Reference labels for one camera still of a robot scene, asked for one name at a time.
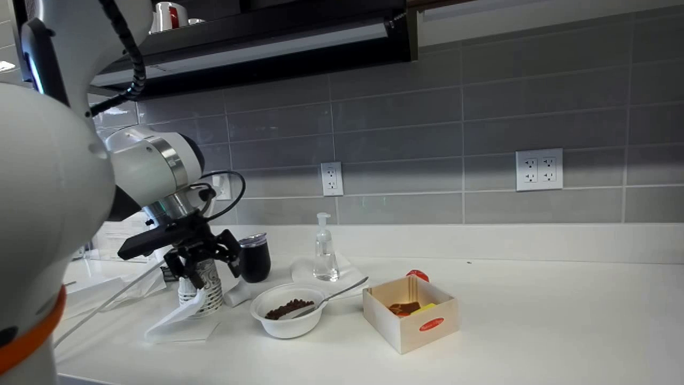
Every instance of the white countertop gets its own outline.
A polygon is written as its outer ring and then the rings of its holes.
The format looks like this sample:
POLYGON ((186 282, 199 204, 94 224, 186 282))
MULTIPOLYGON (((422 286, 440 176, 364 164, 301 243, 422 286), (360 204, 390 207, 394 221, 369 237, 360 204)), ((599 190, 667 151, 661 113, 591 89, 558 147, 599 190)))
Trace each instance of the white countertop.
POLYGON ((372 285, 419 268, 457 298, 460 331, 397 356, 364 319, 362 296, 327 305, 299 341, 272 341, 250 304, 225 308, 205 345, 143 331, 176 293, 98 315, 58 350, 62 375, 104 384, 467 384, 681 385, 684 265, 364 259, 372 285))

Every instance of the gray tile backsplash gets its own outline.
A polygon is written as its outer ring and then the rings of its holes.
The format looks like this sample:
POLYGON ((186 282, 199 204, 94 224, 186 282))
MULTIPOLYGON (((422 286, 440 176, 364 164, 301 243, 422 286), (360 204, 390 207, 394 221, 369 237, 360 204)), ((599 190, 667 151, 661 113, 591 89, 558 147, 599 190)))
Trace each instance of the gray tile backsplash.
POLYGON ((684 223, 684 6, 427 48, 422 61, 127 104, 249 177, 225 223, 684 223), (564 190, 515 192, 515 151, 564 190), (345 197, 322 197, 337 161, 345 197))

